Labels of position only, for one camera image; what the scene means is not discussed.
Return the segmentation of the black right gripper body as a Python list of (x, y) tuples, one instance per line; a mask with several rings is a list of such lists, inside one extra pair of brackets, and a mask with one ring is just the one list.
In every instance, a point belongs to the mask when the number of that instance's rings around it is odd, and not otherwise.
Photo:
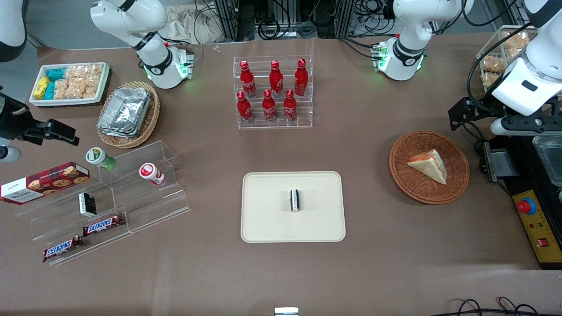
[(34, 126), (29, 107), (14, 98), (0, 94), (0, 137), (8, 140), (18, 138)]

